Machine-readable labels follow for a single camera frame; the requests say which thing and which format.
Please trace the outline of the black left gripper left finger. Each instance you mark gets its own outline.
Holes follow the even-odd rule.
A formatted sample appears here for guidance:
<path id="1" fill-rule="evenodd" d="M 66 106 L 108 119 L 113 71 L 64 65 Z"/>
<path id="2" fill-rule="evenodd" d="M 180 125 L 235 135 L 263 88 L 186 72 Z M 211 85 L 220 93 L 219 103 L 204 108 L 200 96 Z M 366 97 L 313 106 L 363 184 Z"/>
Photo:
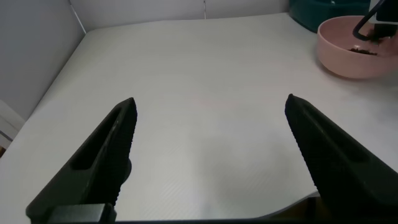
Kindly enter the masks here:
<path id="1" fill-rule="evenodd" d="M 32 223 L 113 223 L 129 154 L 136 103 L 118 103 L 26 208 Z"/>

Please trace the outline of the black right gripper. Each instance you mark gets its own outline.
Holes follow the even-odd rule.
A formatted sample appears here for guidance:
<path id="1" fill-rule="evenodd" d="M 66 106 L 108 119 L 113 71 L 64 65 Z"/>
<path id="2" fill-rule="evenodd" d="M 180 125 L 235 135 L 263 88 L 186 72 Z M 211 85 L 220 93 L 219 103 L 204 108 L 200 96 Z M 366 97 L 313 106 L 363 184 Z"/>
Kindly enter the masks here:
<path id="1" fill-rule="evenodd" d="M 381 3 L 373 15 L 373 40 L 393 38 L 397 34 L 397 0 L 373 0 L 373 7 Z"/>

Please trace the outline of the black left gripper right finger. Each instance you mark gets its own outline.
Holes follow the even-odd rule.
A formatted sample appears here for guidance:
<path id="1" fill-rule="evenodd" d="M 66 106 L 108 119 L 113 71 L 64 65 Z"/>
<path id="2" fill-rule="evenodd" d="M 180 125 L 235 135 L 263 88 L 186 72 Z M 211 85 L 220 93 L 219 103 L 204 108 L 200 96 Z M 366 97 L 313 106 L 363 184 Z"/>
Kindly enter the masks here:
<path id="1" fill-rule="evenodd" d="M 313 183 L 332 216 L 397 222 L 397 172 L 303 98 L 285 116 Z"/>

